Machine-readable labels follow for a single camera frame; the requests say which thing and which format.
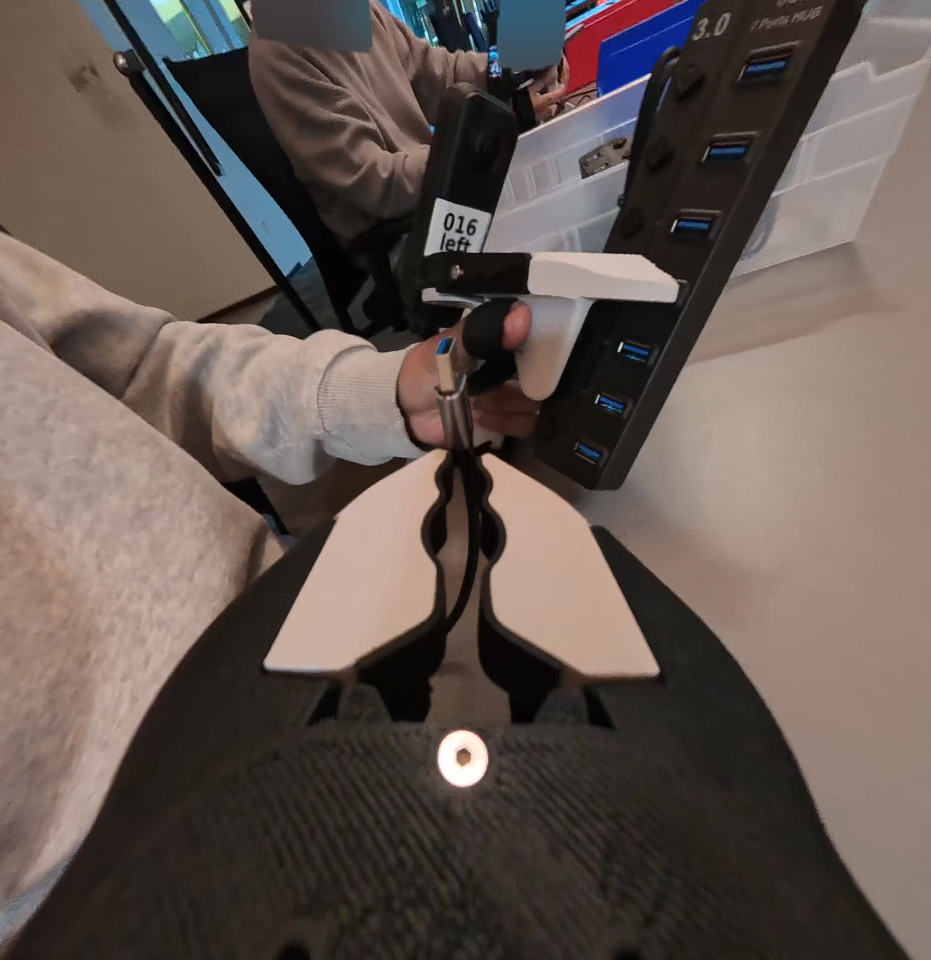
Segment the black usb hub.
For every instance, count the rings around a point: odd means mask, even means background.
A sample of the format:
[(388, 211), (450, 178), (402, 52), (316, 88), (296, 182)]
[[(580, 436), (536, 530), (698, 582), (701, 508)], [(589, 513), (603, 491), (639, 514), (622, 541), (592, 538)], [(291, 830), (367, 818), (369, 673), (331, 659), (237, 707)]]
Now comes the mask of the black usb hub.
[(597, 301), (533, 452), (591, 491), (619, 489), (752, 237), (866, 6), (705, 2), (633, 149), (608, 254), (678, 283), (673, 303)]

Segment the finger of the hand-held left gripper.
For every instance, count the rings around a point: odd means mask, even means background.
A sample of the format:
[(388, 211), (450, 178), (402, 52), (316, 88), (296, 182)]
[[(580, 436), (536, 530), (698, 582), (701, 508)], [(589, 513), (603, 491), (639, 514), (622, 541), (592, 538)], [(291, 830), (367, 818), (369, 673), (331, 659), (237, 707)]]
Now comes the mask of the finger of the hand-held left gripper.
[(439, 252), (420, 265), (427, 304), (478, 306), (513, 297), (531, 311), (516, 355), (523, 394), (543, 402), (557, 389), (592, 306), (599, 302), (674, 304), (681, 283), (644, 256), (582, 252)]

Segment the person's left hand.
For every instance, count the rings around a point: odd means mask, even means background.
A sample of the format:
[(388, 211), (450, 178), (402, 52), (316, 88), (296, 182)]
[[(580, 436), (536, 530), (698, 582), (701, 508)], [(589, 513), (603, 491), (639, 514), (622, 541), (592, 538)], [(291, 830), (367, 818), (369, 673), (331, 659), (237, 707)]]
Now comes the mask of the person's left hand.
[[(482, 336), (499, 336), (496, 354), (512, 357), (525, 343), (532, 326), (532, 313), (521, 301), (497, 300), (481, 306), (468, 317), (431, 339), (413, 345), (399, 368), (396, 401), (407, 433), (418, 447), (446, 448), (438, 390), (440, 368), (437, 351), (444, 338), (455, 338), (466, 347), (465, 331), (476, 329)], [(515, 376), (499, 374), (490, 386), (469, 395), (472, 424), (490, 435), (513, 438), (528, 436), (535, 426), (540, 404), (527, 397)]]

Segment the person's left forearm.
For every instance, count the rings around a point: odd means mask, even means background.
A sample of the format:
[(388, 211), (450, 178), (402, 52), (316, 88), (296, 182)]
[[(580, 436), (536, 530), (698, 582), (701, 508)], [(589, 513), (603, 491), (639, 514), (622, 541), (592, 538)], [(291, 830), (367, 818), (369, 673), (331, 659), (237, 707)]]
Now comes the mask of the person's left forearm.
[(409, 350), (175, 319), (0, 231), (0, 322), (96, 385), (217, 479), (300, 486), (337, 459), (422, 455), (400, 411)]

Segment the clear plastic bin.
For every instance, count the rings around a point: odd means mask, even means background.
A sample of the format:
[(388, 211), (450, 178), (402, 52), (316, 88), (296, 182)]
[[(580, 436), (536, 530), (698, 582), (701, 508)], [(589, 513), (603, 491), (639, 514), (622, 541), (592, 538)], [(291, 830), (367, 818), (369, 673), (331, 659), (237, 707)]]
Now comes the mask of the clear plastic bin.
[[(853, 242), (931, 67), (931, 18), (857, 28), (731, 276)], [(598, 254), (624, 171), (581, 175), (580, 158), (630, 137), (647, 76), (520, 136), (484, 248)]]

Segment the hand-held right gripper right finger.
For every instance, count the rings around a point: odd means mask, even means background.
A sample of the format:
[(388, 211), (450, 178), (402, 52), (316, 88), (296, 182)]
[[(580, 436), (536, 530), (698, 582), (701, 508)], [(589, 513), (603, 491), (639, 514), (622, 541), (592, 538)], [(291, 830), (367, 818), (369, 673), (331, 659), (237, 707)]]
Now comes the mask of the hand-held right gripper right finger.
[(596, 534), (578, 510), (499, 457), (477, 459), (481, 493), (478, 651), (532, 722), (554, 690), (652, 681), (661, 668)]

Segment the grey metal adapter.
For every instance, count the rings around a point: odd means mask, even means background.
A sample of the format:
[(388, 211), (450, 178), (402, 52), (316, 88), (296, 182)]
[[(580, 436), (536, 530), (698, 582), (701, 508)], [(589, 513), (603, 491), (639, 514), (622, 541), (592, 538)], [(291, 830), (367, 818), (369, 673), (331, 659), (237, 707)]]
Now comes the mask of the grey metal adapter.
[(620, 136), (604, 141), (579, 157), (579, 176), (587, 180), (611, 169), (624, 166), (628, 170), (634, 140)]

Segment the black easel frame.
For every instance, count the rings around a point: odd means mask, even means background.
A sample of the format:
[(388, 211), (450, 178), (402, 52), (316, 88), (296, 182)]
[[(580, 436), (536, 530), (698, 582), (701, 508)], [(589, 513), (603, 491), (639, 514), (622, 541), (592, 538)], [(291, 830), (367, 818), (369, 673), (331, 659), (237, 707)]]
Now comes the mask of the black easel frame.
[(307, 337), (322, 324), (294, 280), (318, 282), (318, 311), (337, 327), (315, 259), (311, 207), (279, 202), (284, 155), (249, 78), (250, 18), (240, 2), (115, 2), (102, 6), (123, 35), (113, 63), (220, 212), (267, 272), (277, 298), (262, 319)]

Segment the person's grey sweatshirt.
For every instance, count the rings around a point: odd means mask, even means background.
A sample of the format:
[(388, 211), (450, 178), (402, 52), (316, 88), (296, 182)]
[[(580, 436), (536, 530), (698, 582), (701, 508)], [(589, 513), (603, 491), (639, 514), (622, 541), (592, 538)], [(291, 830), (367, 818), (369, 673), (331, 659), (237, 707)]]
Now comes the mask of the person's grey sweatshirt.
[(191, 454), (0, 320), (0, 942), (171, 671), (282, 553)]

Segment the white desk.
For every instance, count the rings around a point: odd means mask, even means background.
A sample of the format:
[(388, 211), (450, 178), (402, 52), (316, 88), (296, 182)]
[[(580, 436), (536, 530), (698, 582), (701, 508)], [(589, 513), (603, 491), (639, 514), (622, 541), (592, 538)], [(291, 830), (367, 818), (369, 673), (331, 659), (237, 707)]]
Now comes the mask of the white desk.
[(516, 464), (719, 636), (931, 958), (931, 69), (855, 243), (729, 284), (620, 490)]

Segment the red plastic bin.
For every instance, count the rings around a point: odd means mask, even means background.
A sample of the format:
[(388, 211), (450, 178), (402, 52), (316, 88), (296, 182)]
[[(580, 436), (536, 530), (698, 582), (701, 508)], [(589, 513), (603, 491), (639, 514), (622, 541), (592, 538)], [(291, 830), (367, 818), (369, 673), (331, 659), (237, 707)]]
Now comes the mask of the red plastic bin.
[(596, 81), (600, 48), (619, 34), (632, 35), (635, 40), (640, 26), (648, 20), (660, 20), (679, 1), (609, 1), (596, 2), (589, 10), (568, 21), (564, 39), (564, 54), (568, 66), (569, 90), (581, 90)]

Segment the blue plastic bin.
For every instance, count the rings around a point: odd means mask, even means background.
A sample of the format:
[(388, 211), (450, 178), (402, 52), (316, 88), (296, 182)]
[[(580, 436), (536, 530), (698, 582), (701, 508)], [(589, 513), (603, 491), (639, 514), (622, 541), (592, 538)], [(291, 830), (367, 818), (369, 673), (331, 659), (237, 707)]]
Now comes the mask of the blue plastic bin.
[(604, 97), (647, 76), (667, 49), (682, 47), (703, 3), (677, 3), (604, 39), (597, 57), (598, 96)]

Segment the white partition board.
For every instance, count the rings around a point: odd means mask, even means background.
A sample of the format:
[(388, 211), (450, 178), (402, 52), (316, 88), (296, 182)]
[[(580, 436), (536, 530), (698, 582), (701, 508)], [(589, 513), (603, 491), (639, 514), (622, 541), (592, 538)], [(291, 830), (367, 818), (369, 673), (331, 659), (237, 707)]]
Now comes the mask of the white partition board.
[(273, 287), (78, 2), (0, 1), (0, 224), (181, 319)]

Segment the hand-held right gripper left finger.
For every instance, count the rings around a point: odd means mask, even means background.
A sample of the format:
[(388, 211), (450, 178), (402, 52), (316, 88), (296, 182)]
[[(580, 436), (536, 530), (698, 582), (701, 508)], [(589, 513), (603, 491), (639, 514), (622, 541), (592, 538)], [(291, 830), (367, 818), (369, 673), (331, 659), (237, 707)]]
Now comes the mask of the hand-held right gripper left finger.
[(423, 455), (332, 523), (264, 662), (270, 674), (374, 688), (390, 716), (421, 721), (447, 649), (448, 453)]

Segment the black cable grey plugs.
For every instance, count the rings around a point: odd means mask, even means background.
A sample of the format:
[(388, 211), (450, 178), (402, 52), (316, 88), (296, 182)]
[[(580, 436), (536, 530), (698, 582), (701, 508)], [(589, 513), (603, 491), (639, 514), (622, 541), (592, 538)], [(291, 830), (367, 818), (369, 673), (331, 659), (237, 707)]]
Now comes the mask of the black cable grey plugs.
[(467, 544), (464, 568), (454, 605), (444, 618), (445, 639), (468, 606), (476, 582), (482, 542), (482, 506), (479, 463), (473, 446), (472, 404), (468, 375), (457, 364), (457, 339), (443, 334), (435, 348), (437, 386), (435, 399), (445, 441), (445, 457), (435, 474), (442, 502), (451, 498), (452, 475), (458, 472), (466, 510)]

